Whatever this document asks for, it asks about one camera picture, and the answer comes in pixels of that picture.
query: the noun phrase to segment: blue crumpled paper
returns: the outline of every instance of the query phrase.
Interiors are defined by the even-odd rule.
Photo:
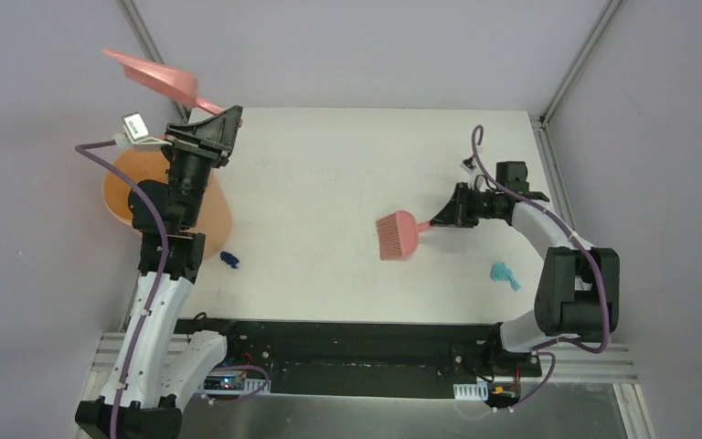
[[[500,282],[509,282],[513,287],[513,291],[520,290],[520,284],[513,276],[513,271],[507,268],[504,262],[497,262],[491,267],[491,280]]]

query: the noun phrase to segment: orange bucket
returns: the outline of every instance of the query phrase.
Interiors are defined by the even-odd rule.
[[[128,177],[138,183],[141,180],[155,180],[162,183],[168,182],[168,161],[162,153],[144,153],[128,149],[114,165],[120,168]],[[133,213],[128,207],[128,195],[131,188],[116,175],[107,172],[103,178],[103,202],[112,215],[122,224],[132,227]],[[232,229],[232,214],[228,201],[222,193],[214,173],[208,178],[208,186],[200,205],[200,214],[197,225],[190,229],[195,233],[206,234],[206,248],[203,259],[219,253],[227,242]]]

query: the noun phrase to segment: orange bin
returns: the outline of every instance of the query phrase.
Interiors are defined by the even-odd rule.
[[[128,149],[114,161],[114,165],[136,183],[146,179],[163,183],[168,182],[168,161],[159,152],[144,153]],[[124,181],[111,172],[106,173],[106,176],[103,178],[103,202],[106,203],[106,207],[117,220],[132,227],[133,214],[128,208],[128,194],[130,191],[131,188]],[[203,251],[203,259],[222,250],[222,246],[225,245],[229,238],[231,229],[232,214],[230,213],[228,201],[212,172],[208,178],[203,204],[200,205],[197,225],[195,228],[190,229],[190,231],[195,233],[206,234],[206,248]]]

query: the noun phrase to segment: pink dustpan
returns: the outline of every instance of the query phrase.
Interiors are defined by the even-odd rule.
[[[221,107],[197,96],[197,78],[192,73],[107,48],[103,50],[103,54],[120,61],[125,69],[126,78],[149,87],[173,101],[189,108],[198,107],[212,114],[222,112]]]

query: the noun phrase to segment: brush handle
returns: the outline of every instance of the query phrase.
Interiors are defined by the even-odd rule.
[[[420,222],[416,224],[416,232],[423,233],[426,230],[431,229],[431,224],[428,221]]]

